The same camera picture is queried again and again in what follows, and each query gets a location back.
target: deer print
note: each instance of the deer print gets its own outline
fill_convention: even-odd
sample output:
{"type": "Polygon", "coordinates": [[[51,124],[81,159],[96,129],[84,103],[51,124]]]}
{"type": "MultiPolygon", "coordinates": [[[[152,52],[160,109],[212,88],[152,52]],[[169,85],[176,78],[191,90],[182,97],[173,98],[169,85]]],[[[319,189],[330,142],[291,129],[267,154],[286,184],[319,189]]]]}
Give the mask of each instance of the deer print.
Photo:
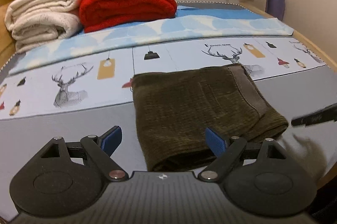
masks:
{"type": "MultiPolygon", "coordinates": [[[[208,55],[210,55],[212,57],[219,57],[219,58],[222,58],[224,60],[229,60],[233,64],[240,63],[240,61],[239,61],[239,59],[240,59],[239,55],[242,54],[242,48],[240,48],[240,50],[239,50],[237,48],[234,48],[233,46],[231,46],[231,47],[235,50],[235,51],[232,50],[233,54],[232,54],[231,58],[227,57],[224,54],[220,54],[218,51],[216,52],[217,54],[211,53],[211,48],[212,47],[210,47],[207,52],[204,52],[204,51],[202,51],[202,52],[205,53],[205,54],[208,54],[208,55]]],[[[260,65],[243,65],[243,66],[245,67],[247,73],[250,76],[252,76],[252,77],[264,73],[264,70],[263,70],[263,68],[260,65]]]]}
{"type": "MultiPolygon", "coordinates": [[[[71,106],[77,103],[82,102],[83,99],[88,97],[88,93],[86,91],[78,91],[78,92],[69,92],[68,87],[71,84],[74,84],[76,80],[87,73],[89,73],[94,66],[92,66],[90,69],[85,67],[83,64],[80,64],[82,68],[84,69],[83,72],[79,74],[77,71],[76,76],[72,77],[69,81],[64,82],[62,80],[62,74],[60,75],[59,78],[56,76],[52,76],[52,81],[55,81],[57,83],[57,86],[60,87],[60,90],[58,91],[55,101],[54,101],[54,106],[55,107],[64,107],[64,106],[71,106]]],[[[63,66],[61,68],[61,73],[63,70],[67,69],[69,67],[63,66]]]]}
{"type": "Polygon", "coordinates": [[[323,60],[321,60],[319,57],[315,56],[312,52],[310,52],[310,50],[308,48],[305,48],[305,49],[301,49],[301,48],[298,48],[296,47],[296,45],[293,45],[296,49],[302,51],[302,52],[305,52],[307,53],[309,56],[311,56],[316,62],[318,63],[323,63],[323,60]]]}

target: light blue patterned blanket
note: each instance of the light blue patterned blanket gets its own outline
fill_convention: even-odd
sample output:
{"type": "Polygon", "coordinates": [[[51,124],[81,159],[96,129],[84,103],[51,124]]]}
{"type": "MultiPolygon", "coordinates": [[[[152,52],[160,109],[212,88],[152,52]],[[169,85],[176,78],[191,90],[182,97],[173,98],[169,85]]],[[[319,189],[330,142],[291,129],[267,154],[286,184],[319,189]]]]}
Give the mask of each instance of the light blue patterned blanket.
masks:
{"type": "Polygon", "coordinates": [[[187,15],[129,27],[112,27],[51,42],[28,51],[9,74],[17,74],[83,55],[144,44],[222,36],[292,34],[293,29],[277,18],[222,19],[207,15],[187,15]]]}

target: metal bolt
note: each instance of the metal bolt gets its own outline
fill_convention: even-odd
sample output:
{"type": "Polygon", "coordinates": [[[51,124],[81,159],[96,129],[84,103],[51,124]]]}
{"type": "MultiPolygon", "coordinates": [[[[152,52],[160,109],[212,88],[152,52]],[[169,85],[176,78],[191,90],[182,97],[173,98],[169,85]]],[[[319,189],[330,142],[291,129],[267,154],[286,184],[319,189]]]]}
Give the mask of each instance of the metal bolt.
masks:
{"type": "Polygon", "coordinates": [[[216,179],[218,174],[213,171],[204,171],[201,173],[201,177],[204,179],[216,179]]]}
{"type": "Polygon", "coordinates": [[[114,179],[124,178],[125,172],[122,170],[113,170],[109,173],[109,176],[114,179]]]}

